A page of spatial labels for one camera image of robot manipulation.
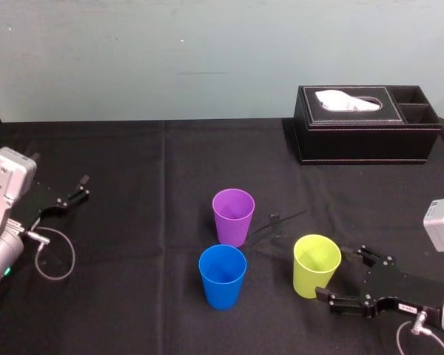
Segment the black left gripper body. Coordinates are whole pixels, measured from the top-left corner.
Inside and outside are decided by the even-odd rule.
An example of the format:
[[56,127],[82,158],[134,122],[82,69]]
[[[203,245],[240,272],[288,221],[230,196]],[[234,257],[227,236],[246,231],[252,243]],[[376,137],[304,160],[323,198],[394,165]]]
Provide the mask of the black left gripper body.
[[10,219],[24,229],[33,229],[40,220],[66,211],[64,193],[44,182],[34,183],[11,209]]

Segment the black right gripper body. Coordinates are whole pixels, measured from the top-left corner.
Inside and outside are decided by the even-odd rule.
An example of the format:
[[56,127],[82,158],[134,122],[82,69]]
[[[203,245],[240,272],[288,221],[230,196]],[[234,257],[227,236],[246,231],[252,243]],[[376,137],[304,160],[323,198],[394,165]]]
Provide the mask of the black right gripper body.
[[372,318],[383,311],[415,316],[425,311],[428,325],[441,326],[444,282],[404,273],[393,259],[364,257],[363,263],[369,267],[361,285],[363,316]]

